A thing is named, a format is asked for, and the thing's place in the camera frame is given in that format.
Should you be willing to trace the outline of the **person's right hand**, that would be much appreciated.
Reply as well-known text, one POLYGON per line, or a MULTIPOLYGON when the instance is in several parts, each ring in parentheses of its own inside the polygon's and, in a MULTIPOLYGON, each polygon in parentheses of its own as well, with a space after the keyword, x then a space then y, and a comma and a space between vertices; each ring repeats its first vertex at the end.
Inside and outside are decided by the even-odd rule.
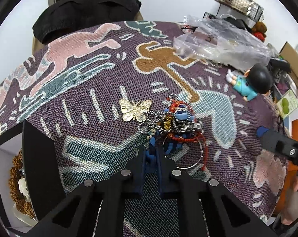
POLYGON ((281 223, 290 225, 298 218, 298 176, 293 176, 286 191, 285 204, 281 212, 281 223))

